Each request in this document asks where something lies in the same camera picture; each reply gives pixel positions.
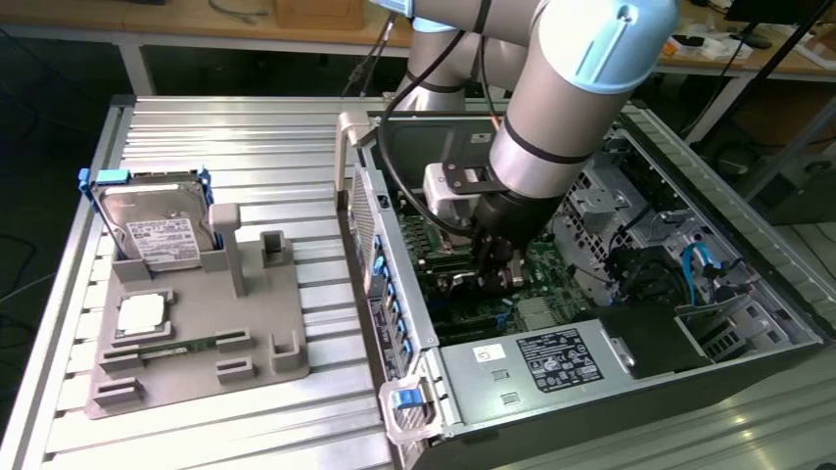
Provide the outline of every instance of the warning label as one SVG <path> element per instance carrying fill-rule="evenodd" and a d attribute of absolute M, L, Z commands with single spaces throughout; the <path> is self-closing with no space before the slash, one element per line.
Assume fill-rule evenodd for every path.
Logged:
<path fill-rule="evenodd" d="M 129 230 L 141 256 L 149 264 L 201 258 L 189 218 L 129 222 Z"/>
<path fill-rule="evenodd" d="M 523 357 L 545 393 L 605 379 L 578 330 L 565 330 L 518 340 Z"/>

